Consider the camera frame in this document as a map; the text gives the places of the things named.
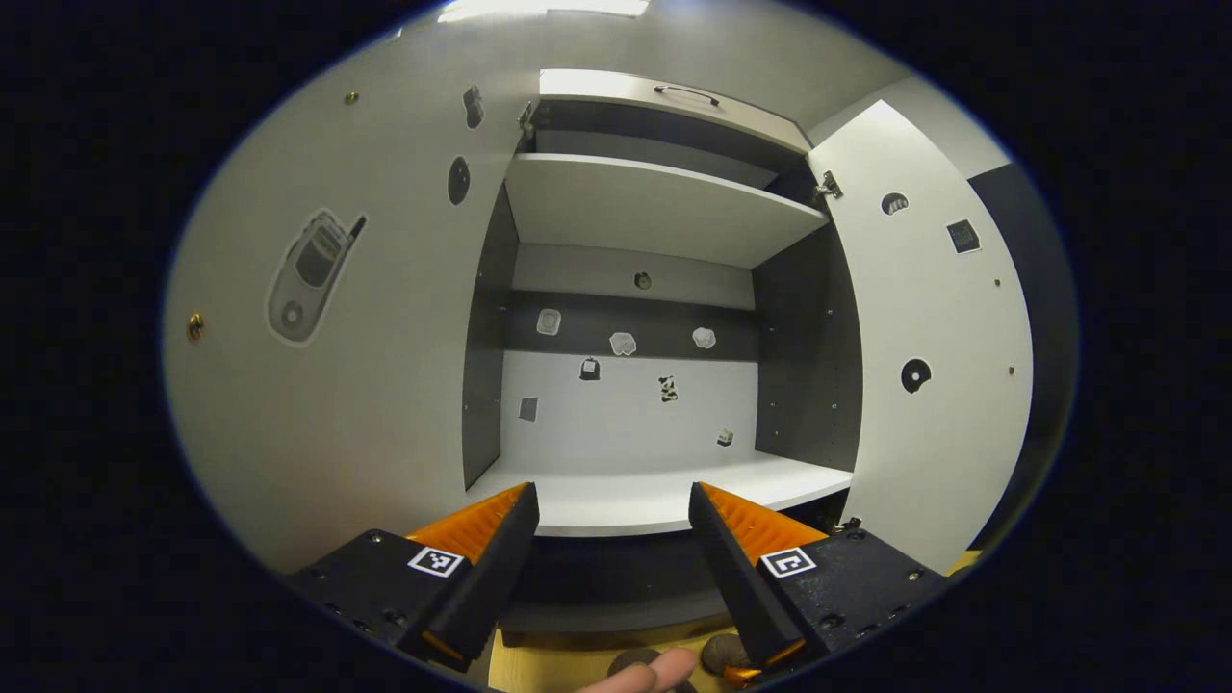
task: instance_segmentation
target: small sticker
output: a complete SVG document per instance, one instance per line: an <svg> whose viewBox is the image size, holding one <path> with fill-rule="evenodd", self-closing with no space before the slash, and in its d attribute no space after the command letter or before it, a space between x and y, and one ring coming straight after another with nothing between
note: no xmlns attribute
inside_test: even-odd
<svg viewBox="0 0 1232 693"><path fill-rule="evenodd" d="M445 190L455 207L466 200L466 194L471 190L471 168L462 157L453 159L453 163L450 164L450 176Z"/></svg>
<svg viewBox="0 0 1232 693"><path fill-rule="evenodd" d="M543 308L540 311L540 319L535 323L535 332L554 337L561 332L561 311Z"/></svg>
<svg viewBox="0 0 1232 693"><path fill-rule="evenodd" d="M912 359L903 364L903 390L914 395L922 385L933 379L933 369L923 359Z"/></svg>
<svg viewBox="0 0 1232 693"><path fill-rule="evenodd" d="M517 418L535 422L538 417L538 397L522 397L522 406L517 411Z"/></svg>
<svg viewBox="0 0 1232 693"><path fill-rule="evenodd" d="M466 109L466 126L469 129L479 127L483 122L483 95L479 94L479 85L473 84L462 95L462 106Z"/></svg>
<svg viewBox="0 0 1232 693"><path fill-rule="evenodd" d="M667 375L659 379L659 398L664 402L675 402L676 397L676 376Z"/></svg>
<svg viewBox="0 0 1232 693"><path fill-rule="evenodd" d="M599 361L596 359L582 361L582 372L578 377L582 380L599 380Z"/></svg>
<svg viewBox="0 0 1232 693"><path fill-rule="evenodd" d="M706 327L699 327L697 329L694 330L694 344L696 344L697 346L701 346L702 349L710 349L711 346L715 345L715 342L716 339L713 329Z"/></svg>
<svg viewBox="0 0 1232 693"><path fill-rule="evenodd" d="M612 354L617 356L628 356L633 351L637 351L637 342L633 335L627 332L616 332L607 339L612 345Z"/></svg>
<svg viewBox="0 0 1232 693"><path fill-rule="evenodd" d="M462 556L424 546L424 550L415 554L415 557L407 562L408 566L436 577L448 577L462 565Z"/></svg>
<svg viewBox="0 0 1232 693"><path fill-rule="evenodd" d="M979 249L979 237L976 236L976 229L972 228L970 221L962 219L955 222L945 227L945 229L950 232L950 240L954 242L954 250L960 255L962 253L970 253Z"/></svg>
<svg viewBox="0 0 1232 693"><path fill-rule="evenodd" d="M787 549L786 551L766 554L765 556L761 556L761 561L768 568L770 568L770 575L779 578L817 567L817 564L814 564L800 546Z"/></svg>

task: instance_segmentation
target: cabinet handle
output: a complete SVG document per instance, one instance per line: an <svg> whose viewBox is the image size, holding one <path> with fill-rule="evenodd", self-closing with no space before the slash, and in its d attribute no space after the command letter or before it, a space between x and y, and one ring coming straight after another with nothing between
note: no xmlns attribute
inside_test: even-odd
<svg viewBox="0 0 1232 693"><path fill-rule="evenodd" d="M710 94L702 94L701 91L694 91L692 89L685 89L684 86L671 86L670 84L660 84L659 86L654 88L654 91L657 91L659 94L663 94L663 91L667 90L667 89L675 89L676 91L687 91L689 94L696 94L697 96L705 96L706 99L710 99L710 105L711 106L718 106L718 99L715 99Z"/></svg>

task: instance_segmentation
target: screw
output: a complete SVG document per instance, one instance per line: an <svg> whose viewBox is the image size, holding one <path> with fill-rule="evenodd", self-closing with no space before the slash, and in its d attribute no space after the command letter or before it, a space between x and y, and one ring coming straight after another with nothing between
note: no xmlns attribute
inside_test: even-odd
<svg viewBox="0 0 1232 693"><path fill-rule="evenodd" d="M201 342L201 335L206 332L206 319L201 317L201 313L192 313L188 316L188 342L196 344Z"/></svg>
<svg viewBox="0 0 1232 693"><path fill-rule="evenodd" d="M384 619L399 628L407 628L407 614L399 612L398 609L386 609L381 612Z"/></svg>

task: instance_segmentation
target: door hinge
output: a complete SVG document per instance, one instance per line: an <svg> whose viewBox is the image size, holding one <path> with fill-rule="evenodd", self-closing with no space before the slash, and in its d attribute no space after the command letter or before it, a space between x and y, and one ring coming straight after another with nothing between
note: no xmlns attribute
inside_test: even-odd
<svg viewBox="0 0 1232 693"><path fill-rule="evenodd" d="M839 181L834 180L834 174L825 171L822 175L822 184L813 189L813 196L817 200L827 195L833 195L835 200L843 197L843 189L839 187Z"/></svg>
<svg viewBox="0 0 1232 693"><path fill-rule="evenodd" d="M522 128L522 138L530 139L535 137L535 125L531 122L531 111L533 106L530 101L526 102L526 109L522 110L522 115L517 116L517 127Z"/></svg>

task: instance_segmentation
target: shelf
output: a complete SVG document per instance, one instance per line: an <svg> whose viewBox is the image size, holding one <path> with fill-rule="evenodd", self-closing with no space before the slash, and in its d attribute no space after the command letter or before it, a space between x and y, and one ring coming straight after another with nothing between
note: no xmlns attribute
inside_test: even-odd
<svg viewBox="0 0 1232 693"><path fill-rule="evenodd" d="M586 467L611 471L570 474L561 461L501 456L467 492L468 502L533 481L540 503L537 535L628 536L690 529L689 490L695 481L776 511L851 483L850 472L755 451L736 460L696 455L611 460Z"/></svg>
<svg viewBox="0 0 1232 693"><path fill-rule="evenodd" d="M755 187L607 157L519 154L505 185L524 243L752 269L828 223L817 210Z"/></svg>

